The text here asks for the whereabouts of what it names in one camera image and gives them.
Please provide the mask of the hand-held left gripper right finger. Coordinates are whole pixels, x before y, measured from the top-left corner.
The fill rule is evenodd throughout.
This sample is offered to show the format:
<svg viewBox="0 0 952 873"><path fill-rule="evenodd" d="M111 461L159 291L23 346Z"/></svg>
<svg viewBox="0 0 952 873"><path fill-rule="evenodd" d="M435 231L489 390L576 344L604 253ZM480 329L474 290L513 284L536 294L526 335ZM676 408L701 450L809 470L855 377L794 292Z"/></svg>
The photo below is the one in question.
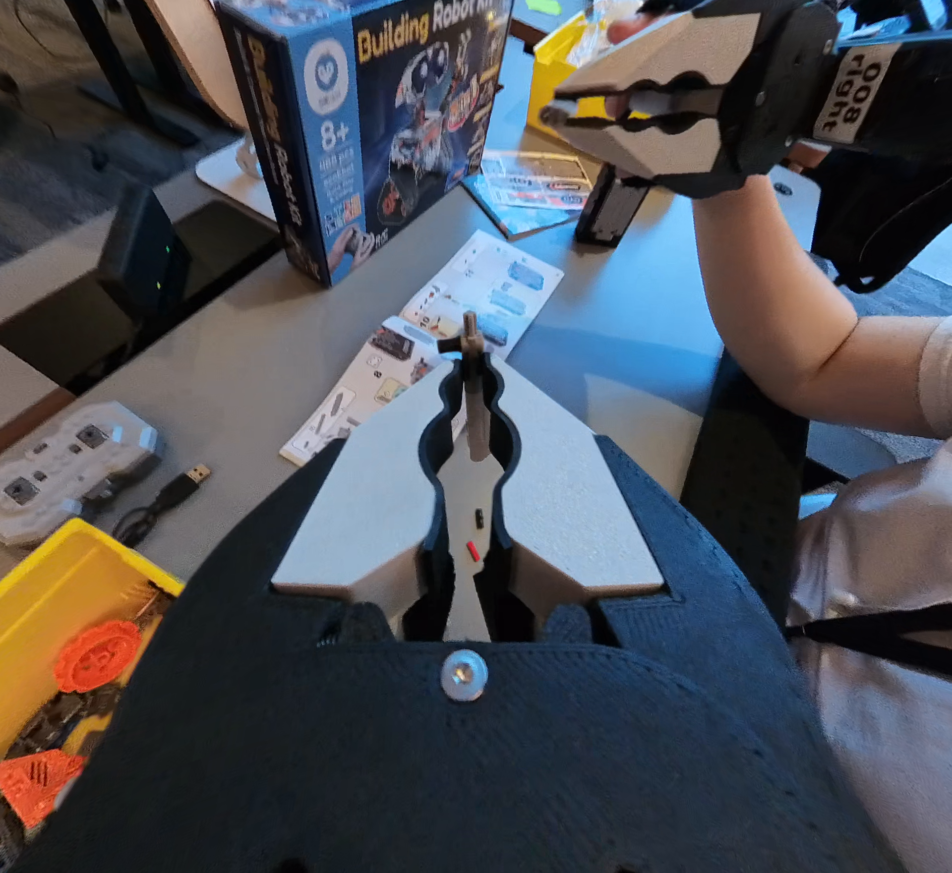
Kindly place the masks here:
<svg viewBox="0 0 952 873"><path fill-rule="evenodd" d="M664 593L598 435L496 356L484 360L489 450L502 468L476 590L491 641L532 641L564 605Z"/></svg>

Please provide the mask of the grey beam with black pin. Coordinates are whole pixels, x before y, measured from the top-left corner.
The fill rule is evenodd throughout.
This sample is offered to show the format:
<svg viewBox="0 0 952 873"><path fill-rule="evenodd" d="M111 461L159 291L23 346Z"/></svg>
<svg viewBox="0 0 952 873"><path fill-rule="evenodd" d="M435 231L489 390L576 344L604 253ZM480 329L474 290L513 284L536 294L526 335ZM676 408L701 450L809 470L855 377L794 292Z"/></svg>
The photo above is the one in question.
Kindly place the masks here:
<svg viewBox="0 0 952 873"><path fill-rule="evenodd" d="M437 350L440 354L459 353L461 356L470 460L481 463L490 451L490 415L483 385L486 351L477 313L471 309L465 311L461 333L438 341Z"/></svg>

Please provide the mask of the grey desk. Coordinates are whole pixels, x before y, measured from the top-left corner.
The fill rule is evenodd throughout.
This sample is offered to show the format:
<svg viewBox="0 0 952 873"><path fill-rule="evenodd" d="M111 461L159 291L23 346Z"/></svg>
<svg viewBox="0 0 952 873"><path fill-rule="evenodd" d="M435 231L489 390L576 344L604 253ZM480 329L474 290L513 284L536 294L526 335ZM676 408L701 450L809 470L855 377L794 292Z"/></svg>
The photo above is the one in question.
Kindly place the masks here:
<svg viewBox="0 0 952 873"><path fill-rule="evenodd" d="M109 530L192 464L210 481L159 518L145 557L190 577L239 519L294 473L279 446L326 397L365 339L470 237L491 226L453 189L355 277L331 290L292 270L283 253L233 285L2 455L8 484L41 505L60 463L94 452L54 451L54 430L115 402L156 428L164 456L131 488L84 518ZM564 273L508 358L549 400L628 451L677 496L694 452L721 344L708 314L691 204L654 190L621 244L572 242L570 225L509 245Z"/></svg>

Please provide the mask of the black battery block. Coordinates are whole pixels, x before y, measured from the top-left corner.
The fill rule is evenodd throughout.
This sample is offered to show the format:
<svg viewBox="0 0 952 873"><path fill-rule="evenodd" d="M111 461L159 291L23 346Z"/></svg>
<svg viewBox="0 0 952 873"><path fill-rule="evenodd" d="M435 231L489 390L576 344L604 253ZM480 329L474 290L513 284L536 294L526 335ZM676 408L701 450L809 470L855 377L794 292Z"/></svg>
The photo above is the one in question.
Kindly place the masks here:
<svg viewBox="0 0 952 873"><path fill-rule="evenodd" d="M649 180L603 164L577 221L574 242L616 248L651 188Z"/></svg>

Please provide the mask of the clear plastic bag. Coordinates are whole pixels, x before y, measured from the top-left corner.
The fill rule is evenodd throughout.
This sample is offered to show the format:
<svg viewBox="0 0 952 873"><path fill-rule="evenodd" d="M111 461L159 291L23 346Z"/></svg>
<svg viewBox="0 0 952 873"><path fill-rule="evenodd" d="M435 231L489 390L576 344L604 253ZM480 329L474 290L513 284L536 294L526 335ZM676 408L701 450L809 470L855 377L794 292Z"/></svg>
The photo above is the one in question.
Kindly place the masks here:
<svg viewBox="0 0 952 873"><path fill-rule="evenodd" d="M592 0L584 14L581 36L566 55L566 62L579 69L603 54L610 45L607 33L611 24L633 17L643 4L644 0Z"/></svg>

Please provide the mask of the yellow bin with plastic bag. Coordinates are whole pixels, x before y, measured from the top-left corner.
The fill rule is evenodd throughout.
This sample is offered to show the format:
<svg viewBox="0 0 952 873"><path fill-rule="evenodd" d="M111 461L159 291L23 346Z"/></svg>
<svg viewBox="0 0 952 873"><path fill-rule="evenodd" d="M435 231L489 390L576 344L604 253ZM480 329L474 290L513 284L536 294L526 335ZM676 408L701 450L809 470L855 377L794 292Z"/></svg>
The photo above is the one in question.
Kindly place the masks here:
<svg viewBox="0 0 952 873"><path fill-rule="evenodd" d="M582 11L570 17L560 27L550 32L534 48L534 66L530 85L530 105L527 125L541 133L565 142L557 130L546 126L541 119L541 110L554 98L556 88L579 70L565 60L566 55L582 33Z"/></svg>

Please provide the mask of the open instruction booklet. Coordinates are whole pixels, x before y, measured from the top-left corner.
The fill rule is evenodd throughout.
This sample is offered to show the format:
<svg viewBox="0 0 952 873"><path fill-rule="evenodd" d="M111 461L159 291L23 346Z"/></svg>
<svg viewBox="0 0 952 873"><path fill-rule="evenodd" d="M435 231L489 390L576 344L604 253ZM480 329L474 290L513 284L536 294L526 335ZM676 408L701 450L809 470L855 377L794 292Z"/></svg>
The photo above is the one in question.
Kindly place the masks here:
<svg viewBox="0 0 952 873"><path fill-rule="evenodd" d="M280 449L303 466L336 439L347 439L438 364L456 357L438 344L462 335L473 311L485 349L506 359L564 278L564 271L484 231L366 339L342 377Z"/></svg>

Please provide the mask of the blue robot kit box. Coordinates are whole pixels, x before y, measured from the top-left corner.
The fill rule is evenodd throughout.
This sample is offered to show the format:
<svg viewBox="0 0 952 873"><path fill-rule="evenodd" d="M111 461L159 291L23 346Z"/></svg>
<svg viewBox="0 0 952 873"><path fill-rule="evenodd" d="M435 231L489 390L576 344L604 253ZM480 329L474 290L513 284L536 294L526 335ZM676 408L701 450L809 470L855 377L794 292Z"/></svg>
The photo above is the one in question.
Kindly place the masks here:
<svg viewBox="0 0 952 873"><path fill-rule="evenodd" d="M514 0L217 0L288 260L324 287L480 170Z"/></svg>

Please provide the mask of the grey remote controller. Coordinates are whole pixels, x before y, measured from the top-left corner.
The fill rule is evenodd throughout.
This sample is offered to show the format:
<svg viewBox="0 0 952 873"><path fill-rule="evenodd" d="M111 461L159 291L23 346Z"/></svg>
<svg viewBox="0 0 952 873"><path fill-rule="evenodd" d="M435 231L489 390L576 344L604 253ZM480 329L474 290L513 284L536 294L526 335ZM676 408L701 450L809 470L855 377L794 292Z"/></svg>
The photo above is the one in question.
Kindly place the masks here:
<svg viewBox="0 0 952 873"><path fill-rule="evenodd" d="M39 546L147 476L162 459L159 430L115 401L71 412L1 467L1 543Z"/></svg>

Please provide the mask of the orange gear wheel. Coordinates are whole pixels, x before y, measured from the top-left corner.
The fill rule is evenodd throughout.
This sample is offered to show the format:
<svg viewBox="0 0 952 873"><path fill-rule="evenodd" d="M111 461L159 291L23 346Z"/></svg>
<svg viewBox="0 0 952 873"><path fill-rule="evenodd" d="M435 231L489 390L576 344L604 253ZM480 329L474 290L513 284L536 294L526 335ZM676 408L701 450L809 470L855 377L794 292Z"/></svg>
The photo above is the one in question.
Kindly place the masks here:
<svg viewBox="0 0 952 873"><path fill-rule="evenodd" d="M142 632L132 621L110 620L86 629L61 649L54 680L65 693L85 693L114 682L135 659Z"/></svg>

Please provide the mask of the yellow bin with building parts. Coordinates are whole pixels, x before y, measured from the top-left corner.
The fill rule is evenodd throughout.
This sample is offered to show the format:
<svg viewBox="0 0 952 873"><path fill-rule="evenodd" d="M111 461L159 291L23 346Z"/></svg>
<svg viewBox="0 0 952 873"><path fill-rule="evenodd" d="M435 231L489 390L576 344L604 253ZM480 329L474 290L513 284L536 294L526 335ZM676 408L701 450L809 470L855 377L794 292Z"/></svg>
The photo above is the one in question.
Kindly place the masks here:
<svg viewBox="0 0 952 873"><path fill-rule="evenodd" d="M10 570L1 583L1 755L56 691L54 663L78 632L130 619L149 585L184 584L134 550L73 519Z"/></svg>

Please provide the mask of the person's pale shirt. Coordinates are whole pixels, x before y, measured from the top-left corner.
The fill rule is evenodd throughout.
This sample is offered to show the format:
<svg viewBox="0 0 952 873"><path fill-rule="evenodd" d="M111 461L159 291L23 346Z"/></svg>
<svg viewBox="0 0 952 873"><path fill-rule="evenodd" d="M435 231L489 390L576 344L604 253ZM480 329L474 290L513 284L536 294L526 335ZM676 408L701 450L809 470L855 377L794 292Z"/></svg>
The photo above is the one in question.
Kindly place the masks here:
<svg viewBox="0 0 952 873"><path fill-rule="evenodd" d="M950 606L950 319L929 337L920 403L945 440L925 459L861 476L800 527L789 621ZM950 675L836 644L796 653L827 740L908 871L951 870Z"/></svg>

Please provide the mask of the black power box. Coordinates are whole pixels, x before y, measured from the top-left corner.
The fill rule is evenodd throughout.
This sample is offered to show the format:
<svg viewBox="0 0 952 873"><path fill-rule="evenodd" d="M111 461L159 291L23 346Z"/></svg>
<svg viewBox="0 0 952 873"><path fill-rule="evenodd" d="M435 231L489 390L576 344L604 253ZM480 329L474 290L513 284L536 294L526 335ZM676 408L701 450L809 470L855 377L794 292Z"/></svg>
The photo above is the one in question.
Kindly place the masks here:
<svg viewBox="0 0 952 873"><path fill-rule="evenodd" d="M155 192L126 186L93 272L101 289L126 317L145 322L184 301L190 263Z"/></svg>

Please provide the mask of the pile of dark building parts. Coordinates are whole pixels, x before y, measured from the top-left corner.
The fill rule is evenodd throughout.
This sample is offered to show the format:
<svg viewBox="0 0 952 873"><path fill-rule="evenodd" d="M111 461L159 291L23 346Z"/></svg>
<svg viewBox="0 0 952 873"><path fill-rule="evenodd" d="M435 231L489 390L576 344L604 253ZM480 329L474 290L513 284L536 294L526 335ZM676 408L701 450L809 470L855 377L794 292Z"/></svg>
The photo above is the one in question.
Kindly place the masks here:
<svg viewBox="0 0 952 873"><path fill-rule="evenodd" d="M54 680L56 687L54 695L50 700L43 702L19 729L6 748L2 760L58 748L69 755L87 758L88 762L113 719L115 708L125 691L135 666L174 601L173 594L151 583L148 598L130 619L109 619L108 621L132 621L141 630L142 645L133 662L114 682L85 693L62 692L58 689ZM70 781L60 791L56 798L54 811L64 801L65 796L78 778L79 776ZM27 830L14 814L1 792L2 871L10 871L26 846L39 834L54 811L37 827Z"/></svg>

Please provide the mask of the orange triangular panel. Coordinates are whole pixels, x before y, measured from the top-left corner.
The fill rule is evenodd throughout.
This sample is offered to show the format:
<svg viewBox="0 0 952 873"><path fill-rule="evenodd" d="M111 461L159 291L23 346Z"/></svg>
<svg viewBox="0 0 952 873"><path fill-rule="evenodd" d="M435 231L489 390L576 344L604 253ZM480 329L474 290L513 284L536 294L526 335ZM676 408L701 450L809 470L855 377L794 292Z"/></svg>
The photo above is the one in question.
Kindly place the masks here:
<svg viewBox="0 0 952 873"><path fill-rule="evenodd" d="M1 761L1 792L27 830L37 827L55 808L60 791L77 778L87 758L56 748Z"/></svg>

